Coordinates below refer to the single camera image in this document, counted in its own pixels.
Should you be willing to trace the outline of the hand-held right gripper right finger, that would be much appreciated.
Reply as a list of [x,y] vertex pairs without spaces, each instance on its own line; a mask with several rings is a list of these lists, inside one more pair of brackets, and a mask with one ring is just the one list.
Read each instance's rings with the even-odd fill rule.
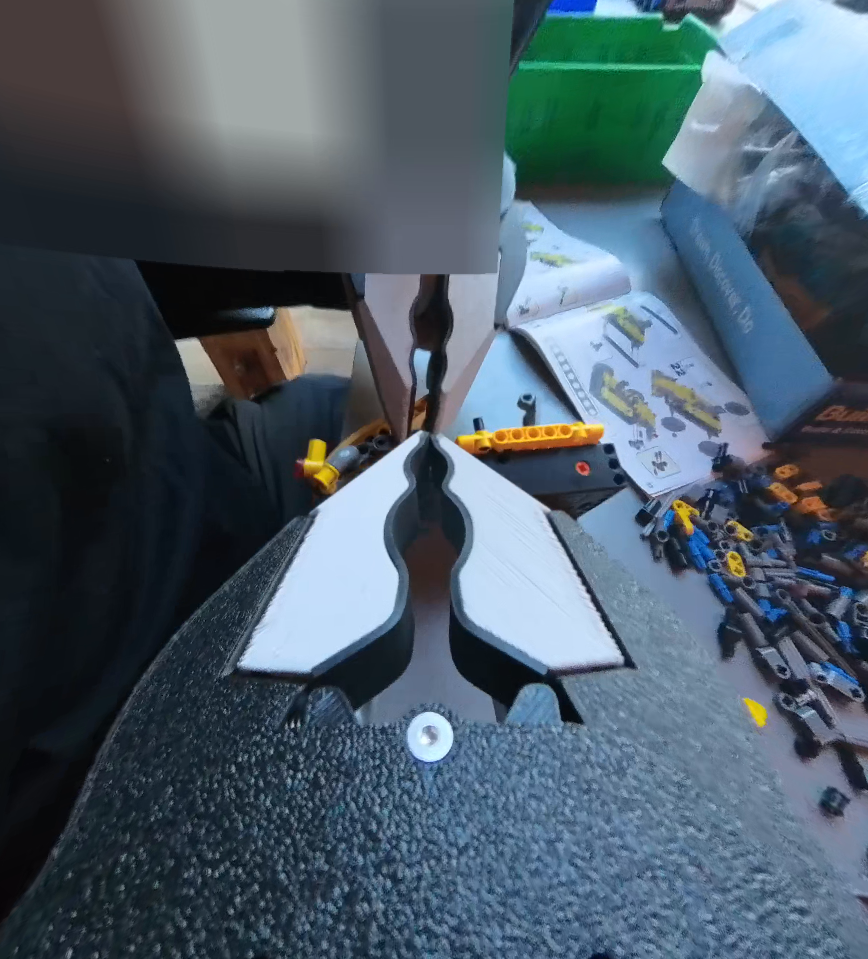
[[449,646],[461,675],[509,709],[527,686],[566,701],[568,678],[625,667],[625,650],[549,510],[453,442],[430,439],[450,573]]

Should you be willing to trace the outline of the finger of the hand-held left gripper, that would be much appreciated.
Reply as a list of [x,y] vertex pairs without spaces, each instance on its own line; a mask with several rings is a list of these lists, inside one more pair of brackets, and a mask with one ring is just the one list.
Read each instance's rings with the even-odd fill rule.
[[437,294],[431,350],[431,433],[455,420],[495,335],[497,273],[452,274]]
[[411,434],[416,401],[413,309],[418,274],[344,273],[343,284],[392,435]]

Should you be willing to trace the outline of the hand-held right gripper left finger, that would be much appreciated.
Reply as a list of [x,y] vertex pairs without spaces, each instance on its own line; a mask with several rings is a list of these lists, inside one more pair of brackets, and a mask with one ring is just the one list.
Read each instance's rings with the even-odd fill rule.
[[237,677],[340,689],[358,709],[404,674],[414,642],[404,554],[428,453],[428,434],[415,434],[312,512],[237,654]]

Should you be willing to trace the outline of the yellow black toy vehicle model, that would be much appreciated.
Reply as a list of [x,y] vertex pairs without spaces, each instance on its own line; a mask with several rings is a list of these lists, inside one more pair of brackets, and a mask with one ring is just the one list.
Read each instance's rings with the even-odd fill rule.
[[[613,445],[604,440],[601,425],[536,421],[536,397],[517,399],[521,422],[488,431],[483,420],[455,443],[503,479],[550,509],[578,517],[628,484]],[[397,445],[388,423],[376,419],[358,428],[329,449],[320,438],[308,440],[296,461],[295,473],[316,497],[330,497]]]

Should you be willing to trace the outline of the white instruction booklet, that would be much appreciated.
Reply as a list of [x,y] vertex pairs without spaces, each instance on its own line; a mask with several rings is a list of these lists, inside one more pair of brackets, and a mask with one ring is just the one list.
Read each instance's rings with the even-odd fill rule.
[[747,395],[655,295],[632,288],[605,249],[564,233],[526,201],[526,244],[507,328],[543,359],[572,410],[604,426],[629,480],[650,496],[708,479],[723,444],[748,463],[767,437]]

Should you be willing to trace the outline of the green plastic bin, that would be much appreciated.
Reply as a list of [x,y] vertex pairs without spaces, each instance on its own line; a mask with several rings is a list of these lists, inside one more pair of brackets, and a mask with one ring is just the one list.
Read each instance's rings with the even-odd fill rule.
[[510,83],[505,149],[517,185],[667,186],[664,157],[716,49],[693,16],[545,18]]

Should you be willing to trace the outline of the blue cardboard toy box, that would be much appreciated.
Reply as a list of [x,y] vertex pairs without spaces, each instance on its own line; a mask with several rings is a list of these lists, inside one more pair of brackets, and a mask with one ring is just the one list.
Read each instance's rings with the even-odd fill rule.
[[[758,86],[839,70],[868,75],[868,15],[776,2],[718,48]],[[868,217],[798,190],[744,239],[673,178],[661,220],[768,437],[868,446]]]

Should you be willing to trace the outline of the pile of mixed brick parts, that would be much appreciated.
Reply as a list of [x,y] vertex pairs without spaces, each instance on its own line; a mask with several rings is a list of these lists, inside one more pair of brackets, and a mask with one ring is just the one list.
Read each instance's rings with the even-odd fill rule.
[[698,487],[642,497],[642,539],[671,573],[705,580],[722,658],[748,649],[802,755],[831,740],[860,749],[838,706],[868,712],[868,480],[726,449],[713,463]]

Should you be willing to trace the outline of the person's dark clothed body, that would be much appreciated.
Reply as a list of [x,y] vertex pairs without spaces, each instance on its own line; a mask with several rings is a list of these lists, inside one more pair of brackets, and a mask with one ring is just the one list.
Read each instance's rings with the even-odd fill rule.
[[310,508],[348,378],[195,408],[131,261],[0,246],[0,924],[180,626]]

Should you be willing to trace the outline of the clear plastic bag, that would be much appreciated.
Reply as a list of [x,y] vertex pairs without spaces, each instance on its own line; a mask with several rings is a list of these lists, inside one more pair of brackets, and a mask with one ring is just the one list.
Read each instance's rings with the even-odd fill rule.
[[748,239],[809,187],[868,217],[867,74],[816,74],[813,91],[800,74],[780,80],[774,97],[714,52],[701,77],[662,165],[728,214],[738,234]]

